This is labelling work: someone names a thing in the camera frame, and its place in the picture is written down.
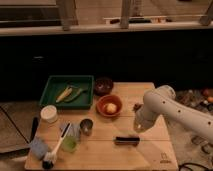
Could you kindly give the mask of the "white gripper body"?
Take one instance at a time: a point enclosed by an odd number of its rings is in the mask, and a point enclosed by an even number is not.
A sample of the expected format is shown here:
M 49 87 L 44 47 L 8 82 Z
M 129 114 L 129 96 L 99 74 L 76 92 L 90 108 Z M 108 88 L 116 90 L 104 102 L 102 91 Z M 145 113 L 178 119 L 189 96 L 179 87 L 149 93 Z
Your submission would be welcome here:
M 157 118 L 158 115 L 155 112 L 143 105 L 135 112 L 133 128 L 138 133 L 145 132 L 154 126 Z

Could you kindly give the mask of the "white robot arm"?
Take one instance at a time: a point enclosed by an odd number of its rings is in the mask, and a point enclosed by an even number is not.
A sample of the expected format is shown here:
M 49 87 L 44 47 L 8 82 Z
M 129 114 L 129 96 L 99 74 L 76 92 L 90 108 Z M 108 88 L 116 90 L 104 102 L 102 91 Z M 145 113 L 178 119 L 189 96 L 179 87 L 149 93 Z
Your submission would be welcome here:
M 160 114 L 179 122 L 213 144 L 213 116 L 175 101 L 176 93 L 168 85 L 147 91 L 143 105 L 135 112 L 134 129 L 145 132 L 152 128 Z

